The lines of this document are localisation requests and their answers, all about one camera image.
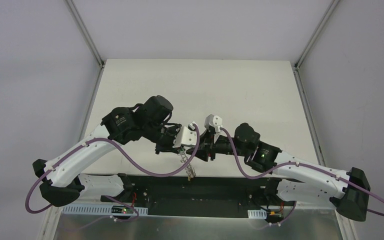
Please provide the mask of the large metal keyring with rings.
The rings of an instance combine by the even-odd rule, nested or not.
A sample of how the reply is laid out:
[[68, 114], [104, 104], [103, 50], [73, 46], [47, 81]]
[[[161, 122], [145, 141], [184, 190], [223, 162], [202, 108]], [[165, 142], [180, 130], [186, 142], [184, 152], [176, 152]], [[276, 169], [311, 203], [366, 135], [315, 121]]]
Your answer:
[[[189, 159], [187, 154], [186, 154], [186, 150], [184, 148], [180, 148], [178, 150], [178, 155], [181, 157], [180, 162], [183, 164], [185, 164]], [[195, 173], [194, 168], [192, 167], [192, 165], [190, 163], [188, 163], [185, 166], [184, 170], [187, 173], [188, 181], [191, 182], [193, 180], [193, 178], [196, 177], [196, 173]]]

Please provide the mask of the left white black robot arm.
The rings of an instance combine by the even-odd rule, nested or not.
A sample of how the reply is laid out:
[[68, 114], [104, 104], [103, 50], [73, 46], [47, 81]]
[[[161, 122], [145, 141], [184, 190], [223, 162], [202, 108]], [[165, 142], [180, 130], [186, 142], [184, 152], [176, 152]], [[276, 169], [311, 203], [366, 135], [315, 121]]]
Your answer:
[[38, 159], [32, 166], [42, 197], [55, 207], [77, 199], [127, 202], [133, 188], [126, 174], [99, 175], [83, 171], [116, 149], [116, 145], [145, 138], [158, 147], [172, 148], [180, 124], [168, 123], [174, 107], [163, 96], [151, 96], [134, 107], [116, 107], [81, 141], [52, 160]]

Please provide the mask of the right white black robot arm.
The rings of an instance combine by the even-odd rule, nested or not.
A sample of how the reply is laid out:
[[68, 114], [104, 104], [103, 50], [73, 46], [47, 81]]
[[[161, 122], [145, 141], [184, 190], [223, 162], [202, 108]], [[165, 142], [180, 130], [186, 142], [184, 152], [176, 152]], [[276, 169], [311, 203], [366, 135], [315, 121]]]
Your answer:
[[240, 124], [234, 136], [221, 135], [209, 126], [199, 137], [196, 157], [207, 162], [217, 154], [244, 158], [252, 170], [275, 175], [264, 190], [270, 205], [280, 201], [305, 202], [335, 209], [340, 215], [357, 222], [367, 217], [369, 181], [362, 169], [328, 168], [298, 159], [280, 148], [260, 140], [261, 135], [248, 123]]

